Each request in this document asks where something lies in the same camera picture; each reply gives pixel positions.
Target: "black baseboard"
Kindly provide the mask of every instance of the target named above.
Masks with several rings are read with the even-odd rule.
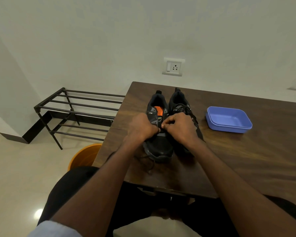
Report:
[[[64,113],[64,112],[47,111],[43,115],[43,120],[47,124],[50,122],[52,118],[64,119],[67,117],[67,115],[68,113]],[[91,116],[82,116],[82,115],[76,115],[76,117],[78,121],[82,123],[89,123],[89,124],[96,124],[96,125],[103,125],[103,126],[111,126],[112,124],[112,120],[108,120],[108,119],[101,119],[101,118],[96,118]],[[74,115],[71,115],[68,120],[76,121]],[[16,136],[16,135],[9,135],[1,132],[0,134],[8,140],[29,144],[41,132],[41,130],[44,127],[45,126],[43,122],[39,119],[22,137]]]

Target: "person's leg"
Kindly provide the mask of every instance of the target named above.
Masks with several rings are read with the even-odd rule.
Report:
[[[77,167],[68,171],[50,192],[38,225],[51,219],[97,171],[96,167]],[[113,236],[113,230],[151,215],[155,198],[139,190],[135,185],[122,184],[107,236]]]
[[[295,204],[279,197],[266,197],[296,219]],[[219,198],[197,198],[194,203],[181,207],[179,214],[183,223],[202,237],[239,236]]]

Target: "wood grain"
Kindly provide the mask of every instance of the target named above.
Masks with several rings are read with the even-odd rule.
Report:
[[[161,90],[167,102],[174,87],[133,82],[105,138],[94,166],[100,167],[117,150],[127,134],[128,123],[145,112],[151,96]],[[243,179],[263,194],[296,204],[296,103],[181,88],[197,117],[209,147]],[[246,112],[253,128],[245,134],[209,129],[209,106],[237,108]],[[130,183],[176,192],[217,197],[201,166],[193,158],[174,156],[169,164],[151,165],[134,158],[125,177]]]

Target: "orange plastic tub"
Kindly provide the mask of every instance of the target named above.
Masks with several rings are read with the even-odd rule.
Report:
[[[78,166],[92,166],[101,146],[102,143],[96,143],[79,150],[79,152],[71,159],[68,171]]]

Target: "light blue sleeve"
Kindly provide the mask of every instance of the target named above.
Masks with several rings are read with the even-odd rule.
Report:
[[[76,230],[53,221],[40,223],[27,237],[82,237]]]

